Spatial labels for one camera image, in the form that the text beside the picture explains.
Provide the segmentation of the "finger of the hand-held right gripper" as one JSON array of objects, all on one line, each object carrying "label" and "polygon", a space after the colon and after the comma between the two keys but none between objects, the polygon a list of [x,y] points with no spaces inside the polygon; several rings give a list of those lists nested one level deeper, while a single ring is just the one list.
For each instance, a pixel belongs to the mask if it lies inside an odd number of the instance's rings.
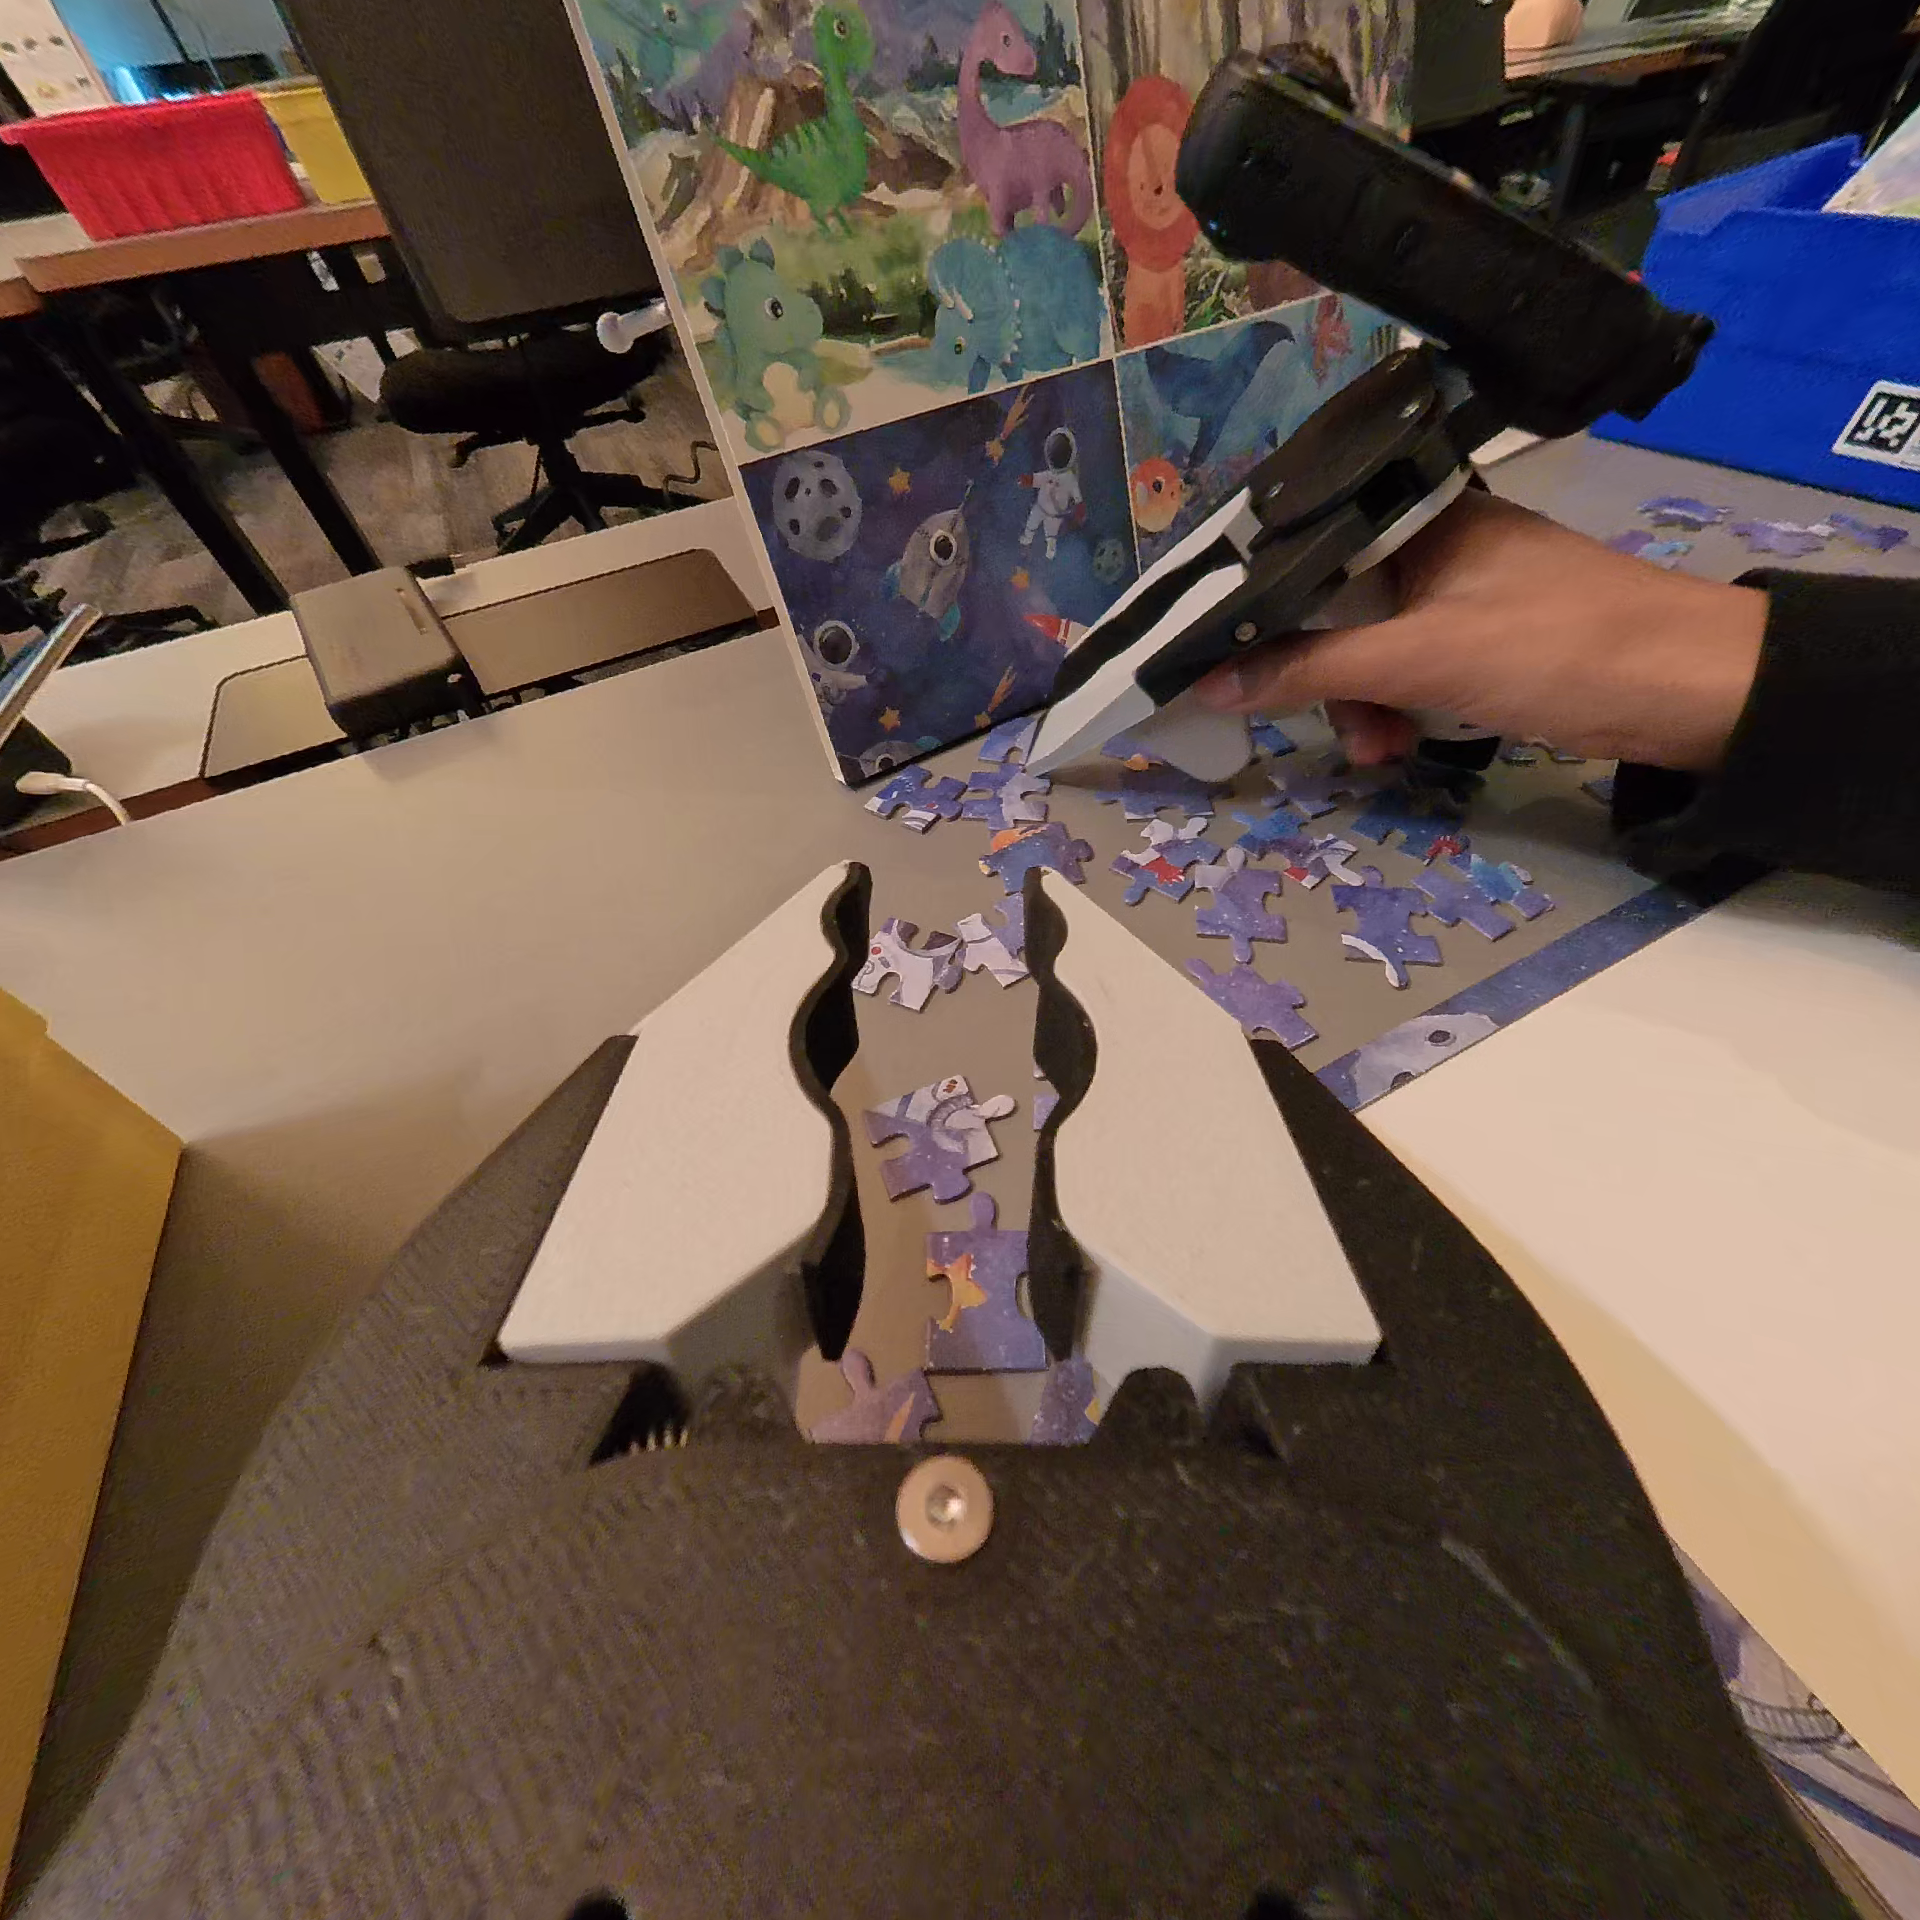
[{"label": "finger of the hand-held right gripper", "polygon": [[1068,694],[1086,689],[1109,660],[1130,654],[1166,618],[1172,634],[1185,634],[1199,612],[1180,612],[1180,605],[1199,590],[1199,610],[1218,605],[1226,596],[1248,584],[1252,547],[1260,540],[1260,517],[1252,498],[1230,498],[1176,547],[1166,552],[1072,647],[1060,664],[1049,708],[1060,708]]},{"label": "finger of the hand-held right gripper", "polygon": [[1155,704],[1125,664],[1105,664],[1086,685],[1049,701],[1027,741],[1023,771],[1049,778],[1105,757],[1120,733],[1151,761],[1210,786],[1231,782],[1254,761],[1243,712],[1210,708],[1194,689]]}]

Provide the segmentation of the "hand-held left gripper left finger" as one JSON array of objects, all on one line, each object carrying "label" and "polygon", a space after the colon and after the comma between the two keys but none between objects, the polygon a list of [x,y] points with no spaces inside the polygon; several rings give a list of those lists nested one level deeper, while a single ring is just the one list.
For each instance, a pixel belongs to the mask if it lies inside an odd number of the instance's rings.
[{"label": "hand-held left gripper left finger", "polygon": [[799,1405],[865,1294],[853,1132],[871,869],[835,860],[664,998],[499,1330],[508,1361],[638,1358],[684,1385],[723,1365]]}]

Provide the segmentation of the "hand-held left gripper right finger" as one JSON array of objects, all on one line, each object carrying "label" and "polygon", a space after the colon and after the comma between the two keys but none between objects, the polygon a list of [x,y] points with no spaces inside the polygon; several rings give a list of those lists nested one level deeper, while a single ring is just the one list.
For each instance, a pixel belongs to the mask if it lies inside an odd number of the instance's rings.
[{"label": "hand-held left gripper right finger", "polygon": [[1027,1298],[1101,1385],[1238,1365],[1369,1365],[1378,1319],[1265,1069],[1293,1069],[1058,875],[1023,876],[1035,1138]]}]

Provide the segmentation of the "blue jigsaw puzzle pieces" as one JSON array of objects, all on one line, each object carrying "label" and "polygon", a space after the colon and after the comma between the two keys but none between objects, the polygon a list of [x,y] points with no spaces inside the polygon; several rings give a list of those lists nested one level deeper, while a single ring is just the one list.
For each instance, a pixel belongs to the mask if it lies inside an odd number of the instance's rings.
[{"label": "blue jigsaw puzzle pieces", "polygon": [[1032,715],[948,764],[886,765],[855,805],[874,851],[859,960],[865,1064],[838,1083],[865,1155],[866,1282],[848,1358],[809,1373],[804,1418],[918,1436],[980,1416],[1023,1432],[1049,1367],[1023,1248],[1032,1155],[1053,1086],[1032,1039],[1023,876],[1130,919],[1259,1041],[1308,1054],[1348,1107],[1425,1073],[1766,875],[1751,849],[1612,830],[1612,764],[1537,737],[1487,771],[1348,772],[1316,715],[1260,725],[1226,786],[1118,737],[1075,771],[1023,771]]}]

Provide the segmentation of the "person's right forearm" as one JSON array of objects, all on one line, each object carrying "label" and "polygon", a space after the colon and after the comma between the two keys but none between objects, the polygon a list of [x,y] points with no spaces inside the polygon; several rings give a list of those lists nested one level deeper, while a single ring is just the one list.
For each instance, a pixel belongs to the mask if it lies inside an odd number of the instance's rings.
[{"label": "person's right forearm", "polygon": [[1647,876],[1766,867],[1915,894],[1915,580],[1751,569],[1754,685],[1706,772],[1620,764],[1612,830]]}]

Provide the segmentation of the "person's right hand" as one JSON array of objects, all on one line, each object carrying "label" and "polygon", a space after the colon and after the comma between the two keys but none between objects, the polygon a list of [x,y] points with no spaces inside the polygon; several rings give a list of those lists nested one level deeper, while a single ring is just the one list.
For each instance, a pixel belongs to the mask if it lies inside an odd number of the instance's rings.
[{"label": "person's right hand", "polygon": [[1419,712],[1669,772],[1722,761],[1764,660],[1759,586],[1663,572],[1482,491],[1391,569],[1391,618],[1275,639],[1210,669],[1195,698],[1318,704],[1359,765],[1404,761]]}]

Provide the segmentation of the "illustrated puzzle box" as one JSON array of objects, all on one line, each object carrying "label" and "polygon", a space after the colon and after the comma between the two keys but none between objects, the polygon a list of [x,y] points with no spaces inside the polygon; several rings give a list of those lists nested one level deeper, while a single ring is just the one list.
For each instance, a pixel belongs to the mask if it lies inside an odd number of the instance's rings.
[{"label": "illustrated puzzle box", "polygon": [[1176,166],[1303,43],[1404,134],[1413,5],[582,5],[844,782],[1001,725],[1392,351]]}]

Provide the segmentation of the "blue plastic bin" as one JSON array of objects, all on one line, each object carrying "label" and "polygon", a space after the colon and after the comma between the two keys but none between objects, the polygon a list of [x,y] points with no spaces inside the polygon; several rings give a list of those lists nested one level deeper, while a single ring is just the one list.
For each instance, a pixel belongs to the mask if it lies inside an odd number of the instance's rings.
[{"label": "blue plastic bin", "polygon": [[1915,221],[1828,212],[1860,166],[1837,137],[1663,199],[1641,281],[1715,333],[1595,436],[1915,507]]}]

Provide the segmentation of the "white blue-bordered puzzle tray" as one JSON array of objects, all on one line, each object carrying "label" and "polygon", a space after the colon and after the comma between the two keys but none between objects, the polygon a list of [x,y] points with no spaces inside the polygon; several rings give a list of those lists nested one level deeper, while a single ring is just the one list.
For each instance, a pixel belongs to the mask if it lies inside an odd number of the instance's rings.
[{"label": "white blue-bordered puzzle tray", "polygon": [[1683,1553],[1915,1799],[1915,899],[1766,876],[1364,1126],[1523,1282]]}]

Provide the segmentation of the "yellow plastic bin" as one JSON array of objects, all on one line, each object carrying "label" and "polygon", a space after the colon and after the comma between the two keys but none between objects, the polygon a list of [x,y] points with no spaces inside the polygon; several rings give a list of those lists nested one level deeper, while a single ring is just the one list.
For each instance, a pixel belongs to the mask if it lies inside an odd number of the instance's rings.
[{"label": "yellow plastic bin", "polygon": [[374,199],[374,187],[319,79],[262,81],[250,93],[270,110],[319,204]]},{"label": "yellow plastic bin", "polygon": [[183,1141],[4,996],[4,1866]]}]

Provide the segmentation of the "dark metal-edged device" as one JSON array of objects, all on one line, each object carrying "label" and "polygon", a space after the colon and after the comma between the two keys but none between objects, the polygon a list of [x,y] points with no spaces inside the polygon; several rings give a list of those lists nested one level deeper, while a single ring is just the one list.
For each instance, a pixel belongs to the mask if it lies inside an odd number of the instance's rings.
[{"label": "dark metal-edged device", "polygon": [[75,605],[4,665],[4,836],[41,804],[22,787],[24,778],[73,772],[73,761],[29,719],[29,704],[100,618],[100,610]]}]

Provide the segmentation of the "black office chair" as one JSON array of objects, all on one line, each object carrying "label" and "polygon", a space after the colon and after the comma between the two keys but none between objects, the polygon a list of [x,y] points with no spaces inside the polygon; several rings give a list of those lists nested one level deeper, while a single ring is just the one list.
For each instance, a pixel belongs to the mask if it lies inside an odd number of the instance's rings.
[{"label": "black office chair", "polygon": [[607,511],[692,500],[582,467],[572,436],[643,420],[678,331],[609,353],[602,313],[664,298],[623,161],[566,5],[278,5],[374,187],[418,292],[418,347],[381,376],[382,413],[452,436],[454,462],[528,443],[535,491],[495,517],[499,552]]}]

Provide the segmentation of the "brown wooden desk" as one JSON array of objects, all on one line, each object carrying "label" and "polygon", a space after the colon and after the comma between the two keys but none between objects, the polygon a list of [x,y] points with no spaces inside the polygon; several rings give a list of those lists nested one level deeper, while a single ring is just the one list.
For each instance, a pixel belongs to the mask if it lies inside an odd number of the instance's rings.
[{"label": "brown wooden desk", "polygon": [[106,290],[170,298],[333,560],[348,572],[370,572],[375,567],[370,536],[265,388],[257,359],[362,335],[391,363],[387,335],[425,327],[381,206],[374,199],[302,204],[104,245],[91,240],[73,215],[4,221],[4,319],[24,321],[35,343],[75,374],[84,395],[100,406],[132,462],[250,612],[286,612],[292,598],[272,567],[100,343],[84,302]]}]

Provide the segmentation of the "red plastic bin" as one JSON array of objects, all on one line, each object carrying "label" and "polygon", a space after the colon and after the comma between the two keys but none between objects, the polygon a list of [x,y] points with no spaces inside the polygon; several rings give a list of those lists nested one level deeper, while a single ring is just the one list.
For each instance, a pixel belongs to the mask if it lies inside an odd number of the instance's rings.
[{"label": "red plastic bin", "polygon": [[24,118],[4,124],[4,143],[34,158],[96,245],[303,204],[278,134],[247,91]]}]

